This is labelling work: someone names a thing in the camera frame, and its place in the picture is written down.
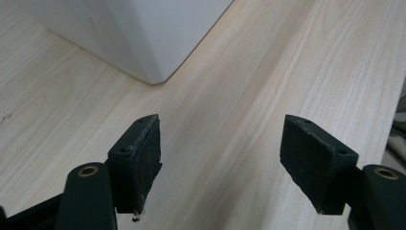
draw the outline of wooden table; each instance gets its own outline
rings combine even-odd
[[[162,170],[120,229],[347,229],[279,162],[285,114],[379,163],[406,73],[406,2],[236,0],[165,83],[148,85],[0,1],[0,203],[13,215],[103,162],[158,113]]]

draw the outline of white box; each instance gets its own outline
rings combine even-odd
[[[127,74],[165,81],[233,0],[20,0],[46,27]]]

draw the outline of light wood surface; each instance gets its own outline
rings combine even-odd
[[[236,0],[165,83],[148,85],[0,0],[0,204],[13,215],[103,162],[158,113],[162,170],[120,229],[347,229],[279,162],[285,114],[379,163],[406,73],[406,2]]]

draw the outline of white cardboard box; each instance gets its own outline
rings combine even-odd
[[[20,0],[45,26],[149,83],[165,81],[233,0]]]

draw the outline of wood grain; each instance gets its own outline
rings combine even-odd
[[[379,163],[406,73],[406,2],[235,0],[165,83],[148,85],[0,1],[0,204],[18,213],[104,161],[158,113],[163,169],[120,229],[347,229],[279,162],[285,114]]]

